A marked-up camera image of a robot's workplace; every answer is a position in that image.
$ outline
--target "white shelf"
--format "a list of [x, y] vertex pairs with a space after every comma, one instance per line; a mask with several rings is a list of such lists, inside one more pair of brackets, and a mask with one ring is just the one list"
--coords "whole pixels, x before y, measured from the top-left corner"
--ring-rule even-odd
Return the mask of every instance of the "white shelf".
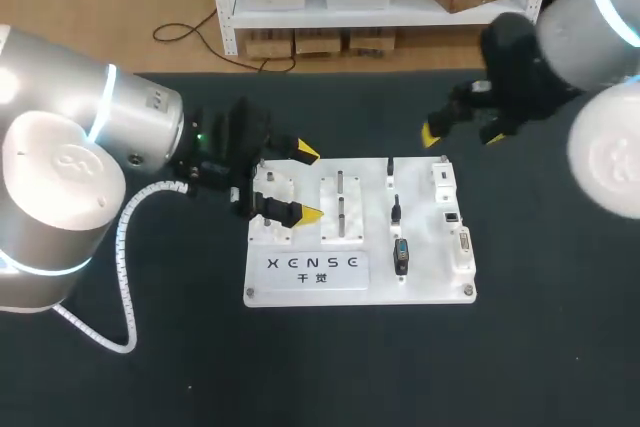
[[300, 11], [251, 12], [239, 0], [216, 0], [227, 55], [238, 55], [236, 29], [489, 24], [503, 12], [525, 14], [535, 22], [541, 5], [542, 0], [499, 0], [449, 14], [434, 0], [392, 0], [389, 9], [368, 11], [331, 11], [326, 0], [307, 0], [307, 8]]
[[343, 11], [328, 10], [326, 0], [307, 0], [306, 9], [292, 11], [249, 11], [241, 0], [232, 0], [234, 4], [234, 28], [277, 29], [489, 24], [503, 12], [525, 14], [527, 0], [498, 0], [456, 14], [435, 0], [392, 0], [388, 9]]

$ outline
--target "white mount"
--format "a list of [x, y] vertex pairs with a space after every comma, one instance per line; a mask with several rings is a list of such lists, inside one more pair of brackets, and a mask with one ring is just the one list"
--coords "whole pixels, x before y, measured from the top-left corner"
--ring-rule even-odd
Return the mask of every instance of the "white mount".
[[[308, 167], [280, 160], [258, 169], [257, 191], [320, 208], [325, 215], [292, 230], [277, 222], [265, 225], [262, 217], [250, 222], [247, 306], [475, 301], [473, 247], [462, 225], [452, 164], [445, 157], [396, 158], [388, 176], [387, 161], [322, 159]], [[391, 224], [396, 194], [399, 226]], [[394, 268], [397, 238], [406, 239], [409, 248], [403, 276]]]

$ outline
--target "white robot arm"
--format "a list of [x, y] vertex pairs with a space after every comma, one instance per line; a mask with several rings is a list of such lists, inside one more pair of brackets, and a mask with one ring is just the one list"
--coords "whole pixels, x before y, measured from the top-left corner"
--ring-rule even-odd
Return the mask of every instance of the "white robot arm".
[[518, 14], [499, 16], [481, 37], [488, 79], [457, 86], [447, 106], [428, 116], [425, 146], [478, 109], [495, 111], [480, 130], [491, 144], [585, 92], [608, 89], [576, 120], [569, 161], [595, 202], [640, 218], [639, 32], [639, 0], [556, 0], [536, 25]]
[[231, 191], [247, 219], [294, 227], [322, 215], [253, 191], [265, 147], [307, 164], [319, 157], [275, 133], [268, 112], [242, 99], [226, 114], [185, 118], [177, 92], [5, 25], [0, 133], [0, 310], [46, 310], [67, 296], [120, 211], [121, 168], [168, 166], [182, 181], [171, 190]]

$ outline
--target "black power cord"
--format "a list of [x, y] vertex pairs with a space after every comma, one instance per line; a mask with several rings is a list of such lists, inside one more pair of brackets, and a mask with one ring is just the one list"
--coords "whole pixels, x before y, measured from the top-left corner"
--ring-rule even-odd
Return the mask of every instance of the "black power cord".
[[[262, 62], [260, 67], [254, 67], [253, 65], [243, 64], [241, 62], [236, 62], [235, 60], [227, 59], [222, 54], [219, 54], [218, 52], [216, 52], [213, 49], [213, 47], [211, 47], [211, 45], [209, 45], [209, 42], [207, 42], [207, 40], [204, 38], [204, 36], [202, 35], [202, 33], [198, 29], [200, 27], [202, 27], [204, 24], [206, 24], [207, 22], [209, 22], [211, 19], [213, 19], [216, 16], [217, 13], [218, 13], [218, 9], [215, 9], [213, 12], [211, 12], [209, 15], [207, 15], [204, 19], [202, 19], [200, 22], [198, 22], [198, 24], [195, 25], [195, 26], [192, 26], [192, 25], [189, 25], [189, 24], [184, 24], [182, 22], [169, 22], [168, 24], [162, 24], [162, 25], [156, 27], [155, 30], [153, 31], [153, 40], [155, 40], [156, 42], [162, 42], [164, 44], [170, 44], [172, 42], [179, 42], [180, 40], [189, 37], [191, 34], [196, 34], [200, 38], [200, 40], [202, 41], [204, 46], [207, 48], [207, 50], [209, 50], [209, 52], [211, 52], [213, 55], [215, 55], [219, 59], [224, 60], [225, 62], [229, 62], [230, 64], [237, 65], [239, 67], [244, 67], [245, 69], [253, 70], [254, 72], [257, 72], [257, 73], [260, 73], [260, 72], [273, 72], [273, 73], [286, 74], [287, 72], [291, 72], [296, 67], [296, 59], [293, 56], [291, 56], [289, 58], [291, 60], [291, 66], [288, 67], [287, 69], [284, 69], [284, 70], [265, 70], [265, 66], [267, 65], [267, 63], [269, 61], [271, 61], [271, 60], [274, 60], [274, 59], [266, 59], [264, 62]], [[170, 27], [180, 27], [180, 28], [183, 28], [183, 29], [187, 29], [187, 31], [184, 34], [178, 35], [176, 37], [160, 37], [158, 35], [163, 29], [167, 29], [167, 28], [170, 28]]]

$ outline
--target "screw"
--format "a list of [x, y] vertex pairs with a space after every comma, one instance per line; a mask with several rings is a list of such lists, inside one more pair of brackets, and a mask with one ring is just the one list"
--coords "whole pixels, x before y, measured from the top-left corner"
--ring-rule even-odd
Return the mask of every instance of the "screw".
[[138, 154], [131, 154], [127, 160], [129, 160], [129, 163], [131, 165], [140, 165], [142, 162], [144, 162], [144, 159]]

